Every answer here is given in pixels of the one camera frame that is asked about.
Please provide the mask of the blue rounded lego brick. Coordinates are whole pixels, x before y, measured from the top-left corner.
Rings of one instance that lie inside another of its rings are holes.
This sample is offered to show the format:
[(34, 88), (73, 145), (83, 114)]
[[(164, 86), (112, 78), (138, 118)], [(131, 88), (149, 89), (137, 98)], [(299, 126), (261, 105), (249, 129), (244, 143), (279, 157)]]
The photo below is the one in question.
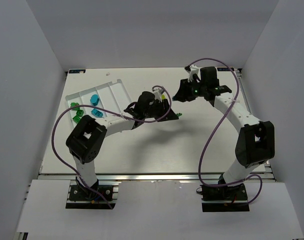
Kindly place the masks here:
[(93, 105), (93, 106), (97, 106), (100, 102), (100, 98), (97, 94), (93, 94), (90, 98), (90, 103)]

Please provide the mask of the green wedge lego brick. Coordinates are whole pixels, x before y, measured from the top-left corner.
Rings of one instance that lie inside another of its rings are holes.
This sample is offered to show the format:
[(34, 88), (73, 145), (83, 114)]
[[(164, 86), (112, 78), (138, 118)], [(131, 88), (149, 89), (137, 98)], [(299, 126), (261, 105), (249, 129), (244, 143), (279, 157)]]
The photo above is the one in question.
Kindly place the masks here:
[(84, 115), (84, 111), (82, 109), (78, 109), (76, 111), (76, 115), (81, 118)]

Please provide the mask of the green long lego brick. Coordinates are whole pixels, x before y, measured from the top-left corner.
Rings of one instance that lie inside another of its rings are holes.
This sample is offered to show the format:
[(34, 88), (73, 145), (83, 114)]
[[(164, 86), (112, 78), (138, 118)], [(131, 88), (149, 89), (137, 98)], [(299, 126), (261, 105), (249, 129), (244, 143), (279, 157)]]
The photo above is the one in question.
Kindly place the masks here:
[(73, 118), (72, 118), (73, 122), (78, 124), (80, 121), (81, 121), (81, 117), (75, 115)]

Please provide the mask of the green square lego brick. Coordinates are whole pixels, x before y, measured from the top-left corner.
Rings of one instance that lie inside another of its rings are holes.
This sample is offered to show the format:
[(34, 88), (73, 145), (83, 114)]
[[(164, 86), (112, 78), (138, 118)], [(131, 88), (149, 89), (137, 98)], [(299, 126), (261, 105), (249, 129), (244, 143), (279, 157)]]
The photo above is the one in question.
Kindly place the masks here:
[(79, 106), (80, 104), (78, 102), (71, 102), (70, 103), (70, 107), (76, 107), (76, 106)]

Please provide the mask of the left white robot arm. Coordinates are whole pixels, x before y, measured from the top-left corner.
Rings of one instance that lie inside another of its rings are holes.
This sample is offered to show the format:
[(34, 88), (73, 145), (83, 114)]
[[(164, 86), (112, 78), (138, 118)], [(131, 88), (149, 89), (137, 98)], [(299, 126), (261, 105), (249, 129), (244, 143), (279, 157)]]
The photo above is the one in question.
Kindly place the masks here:
[(162, 99), (162, 95), (156, 91), (142, 92), (138, 100), (130, 103), (124, 112), (130, 114), (133, 119), (113, 115), (100, 120), (90, 115), (83, 116), (65, 142), (80, 174), (76, 177), (76, 184), (87, 200), (95, 199), (97, 194), (93, 191), (100, 190), (94, 159), (106, 137), (134, 130), (143, 124), (142, 121), (150, 118), (158, 122), (179, 119), (171, 109), (169, 101)]

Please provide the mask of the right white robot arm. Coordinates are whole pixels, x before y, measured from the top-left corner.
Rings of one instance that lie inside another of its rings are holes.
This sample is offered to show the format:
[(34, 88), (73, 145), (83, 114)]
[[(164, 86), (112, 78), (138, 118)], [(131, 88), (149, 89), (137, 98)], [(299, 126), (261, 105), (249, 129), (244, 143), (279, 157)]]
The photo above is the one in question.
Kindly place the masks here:
[(250, 173), (275, 156), (274, 125), (270, 121), (261, 121), (243, 107), (237, 95), (228, 86), (220, 84), (216, 67), (188, 65), (184, 69), (188, 78), (180, 81), (173, 101), (184, 103), (202, 97), (220, 111), (222, 119), (229, 120), (238, 133), (234, 162), (220, 176), (218, 184), (201, 186), (205, 201), (233, 201)]

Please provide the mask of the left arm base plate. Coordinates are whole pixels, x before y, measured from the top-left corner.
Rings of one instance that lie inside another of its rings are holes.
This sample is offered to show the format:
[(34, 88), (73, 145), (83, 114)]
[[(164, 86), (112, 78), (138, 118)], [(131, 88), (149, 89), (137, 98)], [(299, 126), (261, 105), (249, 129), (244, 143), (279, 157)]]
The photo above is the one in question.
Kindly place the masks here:
[(67, 200), (65, 204), (66, 209), (79, 209), (79, 210), (111, 210), (116, 205), (117, 193), (114, 191), (113, 185), (99, 185), (97, 191), (101, 193), (110, 204), (94, 192), (87, 194), (77, 184), (69, 187)]

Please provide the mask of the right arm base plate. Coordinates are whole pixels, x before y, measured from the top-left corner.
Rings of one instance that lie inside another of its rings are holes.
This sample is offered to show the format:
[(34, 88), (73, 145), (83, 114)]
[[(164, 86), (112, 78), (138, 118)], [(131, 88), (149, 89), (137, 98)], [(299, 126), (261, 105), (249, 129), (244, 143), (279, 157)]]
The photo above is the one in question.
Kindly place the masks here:
[(202, 211), (204, 213), (249, 212), (245, 185), (208, 187), (200, 186)]

